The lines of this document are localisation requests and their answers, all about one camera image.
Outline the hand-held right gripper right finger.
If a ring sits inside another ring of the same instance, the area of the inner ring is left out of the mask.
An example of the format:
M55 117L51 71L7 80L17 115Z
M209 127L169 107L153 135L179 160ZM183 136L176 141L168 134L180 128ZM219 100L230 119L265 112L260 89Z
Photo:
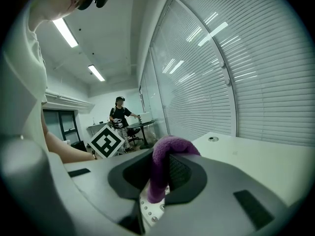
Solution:
M167 182L170 189L166 205L187 204L195 199L207 184L207 174L198 163L201 156L171 154L168 158Z

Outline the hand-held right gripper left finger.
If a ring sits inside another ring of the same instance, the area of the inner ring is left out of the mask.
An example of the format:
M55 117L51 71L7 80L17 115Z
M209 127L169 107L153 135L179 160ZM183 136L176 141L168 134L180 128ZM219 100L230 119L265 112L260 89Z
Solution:
M137 200L150 179L153 150L128 159L108 173L108 182L117 195Z

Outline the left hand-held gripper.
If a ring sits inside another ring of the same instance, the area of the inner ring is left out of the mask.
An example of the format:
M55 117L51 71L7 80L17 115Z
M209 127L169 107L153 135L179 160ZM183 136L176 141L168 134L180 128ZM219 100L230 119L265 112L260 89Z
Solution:
M113 157L123 144L124 139L107 124L103 125L88 142L101 158Z

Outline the purple cloth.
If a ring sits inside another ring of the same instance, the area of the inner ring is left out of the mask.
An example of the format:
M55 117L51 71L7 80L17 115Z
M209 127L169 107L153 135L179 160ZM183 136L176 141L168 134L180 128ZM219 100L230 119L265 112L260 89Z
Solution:
M165 136L159 139L153 147L147 193L148 202L151 204L157 204L165 198L165 190L168 186L169 155L173 153L200 155L193 143L186 139L176 136Z

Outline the person's left forearm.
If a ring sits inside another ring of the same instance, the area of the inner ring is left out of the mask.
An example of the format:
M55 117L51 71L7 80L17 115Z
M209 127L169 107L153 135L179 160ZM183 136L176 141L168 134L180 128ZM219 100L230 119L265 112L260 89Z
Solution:
M75 163L95 160L95 157L91 153L73 148L61 141L53 133L51 133L46 125L42 109L41 124L48 151L57 154L61 158L63 163Z

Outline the white desk telephone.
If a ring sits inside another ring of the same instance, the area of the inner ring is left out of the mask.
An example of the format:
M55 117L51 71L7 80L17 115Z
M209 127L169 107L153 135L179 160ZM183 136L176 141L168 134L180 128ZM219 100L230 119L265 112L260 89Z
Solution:
M164 214L165 204L165 199L162 199L159 203L151 204L148 201L148 188L149 182L147 183L143 191L140 193L139 197L142 221L146 233L151 229L151 227L153 227L156 224L156 222Z

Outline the black box cabinet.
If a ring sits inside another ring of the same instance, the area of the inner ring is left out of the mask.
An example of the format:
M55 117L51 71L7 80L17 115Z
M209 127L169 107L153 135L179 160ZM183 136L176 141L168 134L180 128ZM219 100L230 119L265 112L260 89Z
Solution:
M87 152L86 146L84 144L84 141L77 141L71 144L71 146L75 149Z

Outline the black office chair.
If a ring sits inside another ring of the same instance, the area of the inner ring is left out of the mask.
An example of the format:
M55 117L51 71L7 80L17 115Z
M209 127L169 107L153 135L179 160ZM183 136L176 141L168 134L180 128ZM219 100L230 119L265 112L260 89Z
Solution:
M138 136L136 136L139 132L141 131L141 129L138 128L128 128L127 129L127 135L128 135L128 142L133 142L134 145L136 145L135 141L144 141L143 138L140 138Z

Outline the round black table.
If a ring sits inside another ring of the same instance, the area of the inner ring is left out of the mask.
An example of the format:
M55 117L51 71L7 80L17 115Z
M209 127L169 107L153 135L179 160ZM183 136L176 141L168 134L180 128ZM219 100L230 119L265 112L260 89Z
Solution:
M134 128L140 128L141 131L142 131L142 135L143 135L143 142L144 144L140 146L140 149L150 149L153 147L153 144L149 144L147 142L147 139L146 139L146 136L145 136L145 132L144 132L144 127L145 126L149 126L151 124L153 124L155 121L154 120L151 120L149 122L145 122L145 123L135 123L135 124L132 124L132 125L129 125L127 128L128 129L134 129Z

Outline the dark framed window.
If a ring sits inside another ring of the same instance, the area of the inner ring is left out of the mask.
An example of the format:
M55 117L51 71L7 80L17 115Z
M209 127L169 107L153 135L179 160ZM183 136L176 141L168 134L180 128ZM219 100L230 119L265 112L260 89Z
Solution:
M81 141L74 111L43 110L46 125L51 133L70 145Z

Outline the long ceiling light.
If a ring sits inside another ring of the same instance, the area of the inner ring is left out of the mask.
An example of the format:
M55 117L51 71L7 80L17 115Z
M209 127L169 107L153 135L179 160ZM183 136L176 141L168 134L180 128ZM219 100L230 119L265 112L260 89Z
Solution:
M72 35L70 29L68 28L63 18L54 20L53 23L71 48L78 46L78 42Z
M103 76L100 74L100 72L96 69L94 65L89 65L88 69L98 78L99 81L104 82L105 79Z

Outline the white window blind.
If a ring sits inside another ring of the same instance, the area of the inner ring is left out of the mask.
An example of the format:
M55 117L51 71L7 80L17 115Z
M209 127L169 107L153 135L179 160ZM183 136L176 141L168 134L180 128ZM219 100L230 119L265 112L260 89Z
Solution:
M201 20L167 0L150 52L169 134L195 140L209 132L236 136L236 106L223 56Z

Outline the person's white shirt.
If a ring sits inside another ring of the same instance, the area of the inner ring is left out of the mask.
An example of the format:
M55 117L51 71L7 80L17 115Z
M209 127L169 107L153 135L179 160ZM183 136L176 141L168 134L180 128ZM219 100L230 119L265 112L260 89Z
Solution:
M0 134L23 136L47 151L41 124L47 75L29 15L29 8L21 12L0 48Z

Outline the white ceiling duct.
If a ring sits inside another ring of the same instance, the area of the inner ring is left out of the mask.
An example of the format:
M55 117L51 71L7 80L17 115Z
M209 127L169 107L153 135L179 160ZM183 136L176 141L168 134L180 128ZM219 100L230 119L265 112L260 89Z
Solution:
M71 110L89 113L95 106L95 104L88 101L66 96L48 89L45 92L45 97L47 101L43 103L43 108L49 110Z

